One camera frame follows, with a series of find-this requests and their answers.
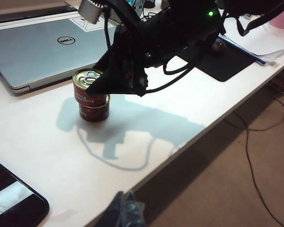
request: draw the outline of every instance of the silver laptop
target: silver laptop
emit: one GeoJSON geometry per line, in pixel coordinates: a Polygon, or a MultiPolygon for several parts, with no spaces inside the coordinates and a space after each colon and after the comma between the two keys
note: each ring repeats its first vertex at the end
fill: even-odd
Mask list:
{"type": "MultiPolygon", "coordinates": [[[[0,30],[0,75],[14,93],[70,78],[107,50],[104,20],[74,18],[0,30]]],[[[109,25],[112,40],[115,27],[109,25]]]]}

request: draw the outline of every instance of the white paper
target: white paper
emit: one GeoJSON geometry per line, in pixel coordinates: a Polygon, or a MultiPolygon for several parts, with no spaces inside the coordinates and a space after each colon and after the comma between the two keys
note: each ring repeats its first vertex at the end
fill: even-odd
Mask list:
{"type": "Polygon", "coordinates": [[[231,28],[234,23],[236,23],[234,18],[225,20],[226,36],[249,52],[255,55],[266,55],[284,50],[284,41],[269,34],[262,27],[251,30],[246,36],[241,36],[237,29],[234,31],[233,27],[231,28]]]}

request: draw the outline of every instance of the black mouse pad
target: black mouse pad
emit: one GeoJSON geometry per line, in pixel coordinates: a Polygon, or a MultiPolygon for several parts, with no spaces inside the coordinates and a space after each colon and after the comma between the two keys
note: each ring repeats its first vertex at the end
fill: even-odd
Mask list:
{"type": "MultiPolygon", "coordinates": [[[[245,69],[255,60],[233,46],[226,44],[227,49],[224,53],[205,53],[204,57],[197,64],[197,68],[218,81],[225,82],[238,72],[245,69]]],[[[178,56],[183,60],[189,61],[196,53],[192,45],[183,50],[178,56]]]]}

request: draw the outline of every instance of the tin can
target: tin can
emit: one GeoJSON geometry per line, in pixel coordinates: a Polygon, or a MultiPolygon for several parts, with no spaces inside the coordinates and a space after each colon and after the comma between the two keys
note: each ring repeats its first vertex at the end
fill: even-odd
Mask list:
{"type": "Polygon", "coordinates": [[[85,92],[101,74],[102,72],[96,69],[83,69],[75,73],[72,81],[74,83],[75,99],[78,103],[88,107],[97,107],[105,104],[106,95],[88,95],[85,92]]]}
{"type": "Polygon", "coordinates": [[[106,119],[109,115],[109,99],[110,96],[107,95],[105,104],[97,107],[79,104],[80,116],[89,122],[99,122],[106,119]]]}
{"type": "Polygon", "coordinates": [[[99,70],[83,69],[72,77],[80,116],[89,122],[104,120],[109,115],[110,95],[88,95],[86,93],[86,89],[101,75],[102,72],[99,70]]]}

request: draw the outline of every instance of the black robotic arm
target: black robotic arm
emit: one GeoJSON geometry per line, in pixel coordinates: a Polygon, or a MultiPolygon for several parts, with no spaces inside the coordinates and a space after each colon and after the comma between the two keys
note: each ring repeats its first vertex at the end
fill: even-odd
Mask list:
{"type": "Polygon", "coordinates": [[[103,71],[103,75],[86,92],[94,95],[143,96],[164,89],[193,69],[201,59],[202,53],[210,49],[218,34],[225,33],[225,17],[238,19],[244,13],[266,13],[252,21],[246,30],[237,20],[240,34],[245,35],[249,30],[266,23],[284,10],[284,0],[220,2],[224,7],[222,17],[215,0],[169,0],[170,7],[143,21],[125,0],[83,0],[80,7],[85,7],[85,10],[79,9],[79,13],[85,19],[96,5],[99,10],[113,9],[122,21],[122,24],[116,27],[113,44],[94,66],[103,71]],[[168,61],[191,45],[198,50],[196,56],[186,66],[167,72],[168,61]],[[157,89],[147,90],[148,80],[144,69],[161,65],[167,75],[178,72],[182,74],[157,89]]]}

